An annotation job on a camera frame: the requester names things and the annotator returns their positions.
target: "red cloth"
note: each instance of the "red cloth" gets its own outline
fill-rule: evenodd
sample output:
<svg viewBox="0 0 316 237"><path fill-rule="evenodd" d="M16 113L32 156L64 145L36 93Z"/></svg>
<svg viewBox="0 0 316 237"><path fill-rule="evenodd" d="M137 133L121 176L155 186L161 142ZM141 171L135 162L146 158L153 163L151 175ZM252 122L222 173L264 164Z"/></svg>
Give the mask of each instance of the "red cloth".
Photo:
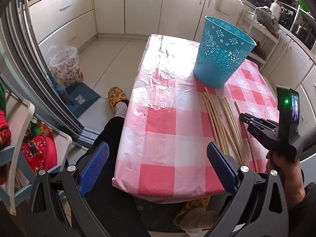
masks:
<svg viewBox="0 0 316 237"><path fill-rule="evenodd" d="M21 152L35 174L41 169L49 170L57 165L55 142L43 134L23 143Z"/></svg>
<svg viewBox="0 0 316 237"><path fill-rule="evenodd" d="M0 111L0 148L7 147L11 144L11 131L9 125L5 121L5 115L3 111ZM0 167L0 184L4 184L6 178L7 166Z"/></svg>

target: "screen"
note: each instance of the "screen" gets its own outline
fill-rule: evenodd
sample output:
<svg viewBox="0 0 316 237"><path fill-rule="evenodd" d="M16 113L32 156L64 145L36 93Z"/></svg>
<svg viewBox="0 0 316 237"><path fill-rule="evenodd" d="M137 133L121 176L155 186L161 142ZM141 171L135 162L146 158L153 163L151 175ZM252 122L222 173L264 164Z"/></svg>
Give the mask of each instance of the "screen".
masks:
<svg viewBox="0 0 316 237"><path fill-rule="evenodd" d="M299 119L299 101L297 95L292 95L292 122Z"/></svg>

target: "screw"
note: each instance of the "screw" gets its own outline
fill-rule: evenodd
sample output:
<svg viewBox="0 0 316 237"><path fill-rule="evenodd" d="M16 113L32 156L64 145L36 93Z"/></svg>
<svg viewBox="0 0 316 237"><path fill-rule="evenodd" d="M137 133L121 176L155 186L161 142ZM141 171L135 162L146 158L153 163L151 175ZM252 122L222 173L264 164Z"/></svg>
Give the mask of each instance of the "screw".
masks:
<svg viewBox="0 0 316 237"><path fill-rule="evenodd" d="M245 172L245 173L249 171L249 168L247 166L241 166L240 169L242 172Z"/></svg>
<svg viewBox="0 0 316 237"><path fill-rule="evenodd" d="M71 166L69 166L69 167L67 168L67 170L68 170L69 172L75 171L75 170L76 170L76 166L71 165Z"/></svg>
<svg viewBox="0 0 316 237"><path fill-rule="evenodd" d="M39 171L39 175L45 175L45 173L46 173L46 171L45 171L44 169L41 169L41 170Z"/></svg>
<svg viewBox="0 0 316 237"><path fill-rule="evenodd" d="M273 176L277 176L277 171L271 170L271 171L270 171L270 174L273 175Z"/></svg>

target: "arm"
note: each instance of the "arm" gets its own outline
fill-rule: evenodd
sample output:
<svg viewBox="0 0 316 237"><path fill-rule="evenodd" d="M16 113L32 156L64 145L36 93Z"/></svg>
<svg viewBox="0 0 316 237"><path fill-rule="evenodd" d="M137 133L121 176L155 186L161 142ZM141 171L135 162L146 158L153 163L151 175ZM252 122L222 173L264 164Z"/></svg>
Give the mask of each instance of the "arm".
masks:
<svg viewBox="0 0 316 237"><path fill-rule="evenodd" d="M275 166L285 175L284 193L289 209L289 236L314 236L316 232L316 184L304 188L300 163L292 164L282 156L268 152L267 171Z"/></svg>

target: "plastic sheet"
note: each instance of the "plastic sheet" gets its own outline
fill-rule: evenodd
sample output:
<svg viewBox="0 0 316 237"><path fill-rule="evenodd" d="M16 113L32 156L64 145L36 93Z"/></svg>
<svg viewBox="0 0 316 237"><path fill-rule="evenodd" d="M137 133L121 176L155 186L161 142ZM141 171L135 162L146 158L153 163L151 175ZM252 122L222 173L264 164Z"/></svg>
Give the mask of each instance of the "plastic sheet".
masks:
<svg viewBox="0 0 316 237"><path fill-rule="evenodd" d="M193 74L198 47L197 42L175 37L150 37L125 118L112 180L116 188L156 203L224 192L206 156L214 135L202 98L205 85ZM241 112L278 121L274 97L251 61L245 60L223 88L208 89L212 95L227 97L237 122L235 100ZM215 104L230 129L218 99ZM254 170L240 124L239 128ZM254 138L251 142L264 172L267 150Z"/></svg>

